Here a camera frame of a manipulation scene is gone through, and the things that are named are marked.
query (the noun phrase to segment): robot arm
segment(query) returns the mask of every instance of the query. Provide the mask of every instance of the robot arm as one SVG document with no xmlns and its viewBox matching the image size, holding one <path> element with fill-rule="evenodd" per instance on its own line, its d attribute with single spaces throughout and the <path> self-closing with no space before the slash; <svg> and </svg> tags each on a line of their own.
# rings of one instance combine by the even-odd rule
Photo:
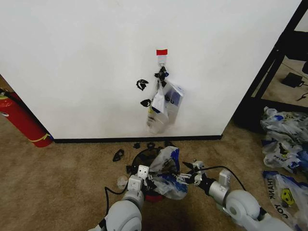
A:
<svg viewBox="0 0 308 231">
<path fill-rule="evenodd" d="M 184 163 L 191 170 L 191 174 L 180 174 L 177 181 L 183 184 L 195 184 L 211 196 L 217 208 L 233 221 L 248 231 L 292 231 L 284 222 L 273 218 L 249 192 L 245 190 L 230 190 L 231 173 L 222 170 L 219 179 L 208 178 L 202 161 Z M 141 208 L 144 196 L 142 185 L 148 177 L 149 167 L 139 166 L 138 174 L 130 176 L 128 191 L 121 201 L 115 202 L 108 215 L 94 229 L 89 231 L 141 231 Z"/>
<path fill-rule="evenodd" d="M 273 218 L 258 203 L 258 201 L 245 190 L 230 191 L 231 173 L 222 170 L 219 180 L 206 177 L 202 161 L 194 163 L 184 163 L 189 167 L 191 174 L 180 174 L 178 182 L 194 183 L 203 189 L 206 195 L 211 196 L 217 208 L 231 216 L 233 221 L 243 226 L 248 231 L 291 231 L 292 229 L 279 219 Z"/>
<path fill-rule="evenodd" d="M 148 172 L 149 167 L 140 165 L 138 174 L 130 176 L 122 200 L 115 202 L 107 216 L 89 231 L 141 231 L 141 209 L 144 202 L 141 189 Z"/>
</svg>

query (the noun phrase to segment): black cable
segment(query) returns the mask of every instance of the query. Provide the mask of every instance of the black cable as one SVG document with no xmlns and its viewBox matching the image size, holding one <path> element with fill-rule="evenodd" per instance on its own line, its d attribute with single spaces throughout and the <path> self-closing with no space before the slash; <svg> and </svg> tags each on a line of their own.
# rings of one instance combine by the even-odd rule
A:
<svg viewBox="0 0 308 231">
<path fill-rule="evenodd" d="M 308 94 L 308 92 L 307 93 L 305 93 L 305 94 L 303 94 L 298 100 L 296 100 L 296 101 L 300 101 L 300 100 L 302 100 L 302 99 L 305 99 L 306 98 L 306 96 L 305 95 L 307 95 Z"/>
<path fill-rule="evenodd" d="M 236 180 L 239 182 L 239 184 L 241 185 L 242 189 L 246 191 L 246 188 L 244 187 L 244 185 L 242 184 L 242 182 L 240 181 L 240 179 L 238 179 L 238 177 L 235 175 L 234 172 L 232 172 L 228 167 L 225 166 L 213 166 L 213 167 L 206 167 L 206 168 L 202 168 L 197 170 L 197 172 L 199 171 L 205 171 L 205 170 L 210 170 L 210 169 L 215 169 L 215 168 L 224 168 L 226 170 L 228 170 L 230 173 L 232 173 L 232 175 L 236 178 Z"/>
<path fill-rule="evenodd" d="M 121 192 L 114 192 L 112 191 L 111 189 L 109 189 L 108 187 L 105 187 L 105 194 L 106 194 L 106 203 L 107 203 L 107 206 L 106 206 L 106 214 L 105 214 L 105 217 L 107 216 L 108 212 L 109 212 L 109 196 L 108 196 L 108 191 L 115 194 L 115 195 L 121 195 L 123 194 L 126 189 L 127 189 L 127 186 L 128 186 L 128 182 L 127 184 L 125 185 L 125 188 L 123 189 L 123 191 Z"/>
</svg>

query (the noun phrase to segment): pile of plastic bags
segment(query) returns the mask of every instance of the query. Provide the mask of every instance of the pile of plastic bags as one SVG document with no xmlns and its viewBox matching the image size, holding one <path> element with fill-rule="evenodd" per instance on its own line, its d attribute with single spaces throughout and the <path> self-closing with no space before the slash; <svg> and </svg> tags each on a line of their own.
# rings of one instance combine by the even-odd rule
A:
<svg viewBox="0 0 308 231">
<path fill-rule="evenodd" d="M 298 168 L 308 173 L 308 114 L 277 112 L 264 108 L 260 121 L 267 132 L 263 143 L 264 164 L 283 167 L 291 173 Z"/>
</svg>

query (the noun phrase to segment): beige carpet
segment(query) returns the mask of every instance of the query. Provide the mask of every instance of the beige carpet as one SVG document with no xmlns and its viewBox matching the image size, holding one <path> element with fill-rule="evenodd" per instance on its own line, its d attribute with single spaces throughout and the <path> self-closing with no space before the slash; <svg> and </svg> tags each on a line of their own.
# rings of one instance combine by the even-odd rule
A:
<svg viewBox="0 0 308 231">
<path fill-rule="evenodd" d="M 125 165 L 146 149 L 133 143 L 51 144 L 36 148 L 6 118 L 0 117 L 0 227 L 4 231 L 86 231 L 105 213 L 104 186 L 119 191 L 116 180 Z M 279 217 L 267 197 L 261 171 L 260 136 L 230 123 L 220 141 L 178 141 L 180 160 L 203 160 L 206 166 L 225 165 L 242 180 L 259 203 Z M 123 159 L 112 162 L 114 153 Z M 208 172 L 217 177 L 219 170 Z M 240 186 L 233 180 L 232 188 Z M 111 204 L 121 196 L 111 195 Z M 146 202 L 142 211 L 145 231 L 239 230 L 216 209 L 214 201 L 193 185 L 181 201 Z"/>
</svg>

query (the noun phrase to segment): plastic bag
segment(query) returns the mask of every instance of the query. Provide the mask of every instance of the plastic bag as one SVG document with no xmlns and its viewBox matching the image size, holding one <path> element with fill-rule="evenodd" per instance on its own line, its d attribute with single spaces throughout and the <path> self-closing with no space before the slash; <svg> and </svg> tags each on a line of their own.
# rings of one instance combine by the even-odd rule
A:
<svg viewBox="0 0 308 231">
<path fill-rule="evenodd" d="M 158 78 L 157 90 L 151 101 L 147 120 L 149 131 L 154 134 L 164 132 L 168 124 L 175 122 L 184 97 L 184 91 L 180 87 L 165 80 L 168 75 L 165 67 L 155 74 Z"/>
<path fill-rule="evenodd" d="M 183 199 L 188 192 L 187 185 L 178 183 L 175 176 L 180 172 L 179 153 L 172 146 L 160 150 L 149 169 L 156 186 L 154 191 L 174 200 Z"/>
<path fill-rule="evenodd" d="M 162 83 L 159 80 L 157 84 L 157 92 L 149 108 L 147 126 L 149 127 L 151 133 L 157 134 L 165 130 L 168 121 L 169 118 L 165 95 L 163 92 Z"/>
<path fill-rule="evenodd" d="M 293 169 L 299 166 L 300 159 L 297 153 L 302 151 L 302 147 L 290 142 L 287 135 L 274 131 L 267 132 L 262 149 L 265 155 L 264 164 L 268 167 L 283 167 L 293 173 Z"/>
<path fill-rule="evenodd" d="M 271 203 L 294 230 L 308 231 L 308 185 L 275 171 L 263 171 Z"/>
<path fill-rule="evenodd" d="M 128 179 L 126 176 L 121 176 L 117 179 L 117 186 L 119 189 L 124 189 L 126 184 L 128 182 Z"/>
<path fill-rule="evenodd" d="M 265 131 L 276 131 L 288 135 L 295 143 L 308 142 L 308 114 L 277 112 L 264 108 L 264 118 L 260 121 Z"/>
</svg>

